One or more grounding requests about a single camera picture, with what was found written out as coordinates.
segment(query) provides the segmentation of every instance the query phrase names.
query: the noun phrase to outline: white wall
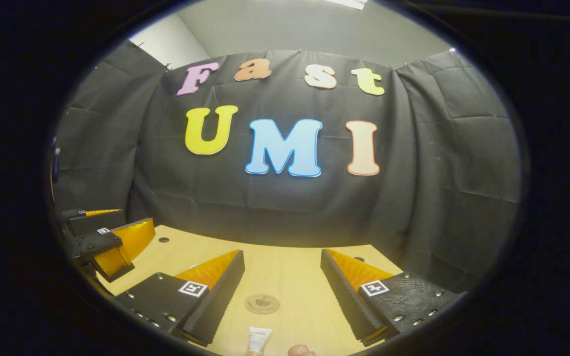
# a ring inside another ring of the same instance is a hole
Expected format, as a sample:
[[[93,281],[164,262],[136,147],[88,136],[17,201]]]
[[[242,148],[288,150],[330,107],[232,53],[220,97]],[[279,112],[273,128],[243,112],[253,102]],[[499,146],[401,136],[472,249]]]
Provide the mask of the white wall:
[[[136,45],[144,42],[140,48],[163,65],[170,63],[168,68],[210,58],[177,14],[161,19],[130,39]]]

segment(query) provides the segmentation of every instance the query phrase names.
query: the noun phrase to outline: blue letter m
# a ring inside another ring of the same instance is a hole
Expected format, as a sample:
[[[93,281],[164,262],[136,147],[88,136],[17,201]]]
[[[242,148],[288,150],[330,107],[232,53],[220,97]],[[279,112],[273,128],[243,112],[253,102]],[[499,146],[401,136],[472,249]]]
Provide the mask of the blue letter m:
[[[246,165],[246,172],[266,174],[270,166],[265,164],[265,153],[270,157],[276,173],[281,173],[289,156],[294,154],[294,163],[287,169],[292,176],[318,177],[321,167],[316,164],[316,140],[323,123],[318,120],[303,119],[283,139],[281,131],[271,119],[259,119],[249,123],[254,130],[252,158]]]

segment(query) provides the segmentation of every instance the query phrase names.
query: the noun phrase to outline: light fixture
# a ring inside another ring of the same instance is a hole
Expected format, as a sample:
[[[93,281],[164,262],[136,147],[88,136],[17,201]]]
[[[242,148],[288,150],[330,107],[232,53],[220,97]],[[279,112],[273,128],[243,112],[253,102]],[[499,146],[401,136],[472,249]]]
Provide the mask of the light fixture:
[[[356,10],[362,10],[364,8],[364,4],[366,4],[367,0],[325,0],[328,2],[334,2],[335,4],[341,4],[344,6],[352,7]]]

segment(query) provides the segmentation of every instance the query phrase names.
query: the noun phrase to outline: tube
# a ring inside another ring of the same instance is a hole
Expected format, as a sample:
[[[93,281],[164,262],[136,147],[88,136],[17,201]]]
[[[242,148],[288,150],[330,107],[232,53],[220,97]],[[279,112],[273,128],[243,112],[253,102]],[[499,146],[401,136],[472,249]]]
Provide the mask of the tube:
[[[271,334],[271,329],[249,327],[249,342],[247,343],[246,356],[263,356],[263,349],[265,349],[265,344]]]

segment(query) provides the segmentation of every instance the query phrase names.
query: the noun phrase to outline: round cork coaster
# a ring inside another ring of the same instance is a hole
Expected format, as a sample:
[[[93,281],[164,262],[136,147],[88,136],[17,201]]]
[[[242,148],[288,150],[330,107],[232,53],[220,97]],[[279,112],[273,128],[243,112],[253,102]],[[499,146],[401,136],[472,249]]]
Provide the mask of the round cork coaster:
[[[246,298],[246,309],[252,313],[270,314],[278,311],[281,304],[278,299],[267,294],[255,294]]]

